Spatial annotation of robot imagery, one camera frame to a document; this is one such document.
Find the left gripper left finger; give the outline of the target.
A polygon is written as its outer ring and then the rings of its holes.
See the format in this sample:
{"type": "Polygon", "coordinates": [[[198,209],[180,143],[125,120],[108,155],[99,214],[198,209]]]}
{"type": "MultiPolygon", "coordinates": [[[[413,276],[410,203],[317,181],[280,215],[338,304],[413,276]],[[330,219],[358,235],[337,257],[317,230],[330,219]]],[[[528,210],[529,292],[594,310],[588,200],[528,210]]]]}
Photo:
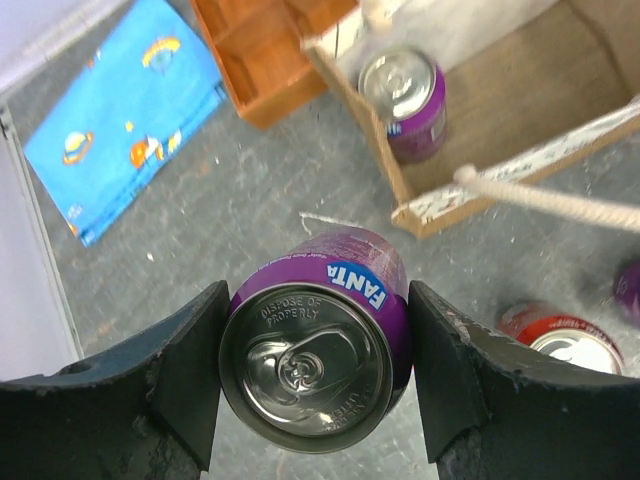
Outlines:
{"type": "Polygon", "coordinates": [[[52,375],[1,384],[4,479],[197,479],[211,462],[218,281],[166,319],[52,375]]]}

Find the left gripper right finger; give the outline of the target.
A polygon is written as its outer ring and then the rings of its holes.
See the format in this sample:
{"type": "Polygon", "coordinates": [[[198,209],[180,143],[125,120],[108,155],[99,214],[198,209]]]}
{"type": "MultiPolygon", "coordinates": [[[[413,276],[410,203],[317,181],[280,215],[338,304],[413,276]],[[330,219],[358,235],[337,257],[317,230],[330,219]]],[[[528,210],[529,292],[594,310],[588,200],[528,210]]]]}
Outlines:
{"type": "Polygon", "coordinates": [[[639,382],[545,356],[409,286],[426,453],[442,479],[636,479],[639,382]]]}

